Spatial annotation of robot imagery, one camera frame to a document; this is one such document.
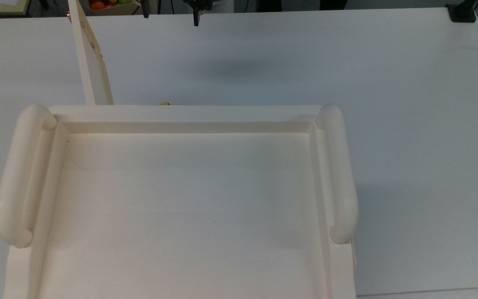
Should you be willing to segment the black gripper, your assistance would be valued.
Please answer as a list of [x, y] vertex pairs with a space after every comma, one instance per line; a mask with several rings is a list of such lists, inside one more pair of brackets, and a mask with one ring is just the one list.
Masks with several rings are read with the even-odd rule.
[[[184, 0], [193, 12], [193, 23], [195, 27], [198, 27], [200, 24], [200, 13], [201, 11], [210, 11], [213, 7], [213, 0]], [[150, 15], [150, 3], [149, 0], [141, 0], [141, 11], [144, 18], [148, 18]]]

